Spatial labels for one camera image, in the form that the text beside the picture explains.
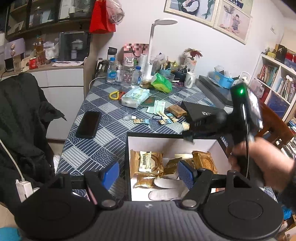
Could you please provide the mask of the person right hand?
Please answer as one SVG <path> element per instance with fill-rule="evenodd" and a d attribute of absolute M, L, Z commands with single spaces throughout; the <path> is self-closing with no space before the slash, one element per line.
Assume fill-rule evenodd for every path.
<path fill-rule="evenodd" d="M 241 142 L 229 149 L 229 163 L 236 171 L 240 170 L 237 157 L 249 154 L 261 169 L 265 184 L 278 192 L 282 192 L 293 180 L 295 175 L 295 160 L 283 154 L 273 144 L 263 138 L 255 138 L 246 144 Z"/>

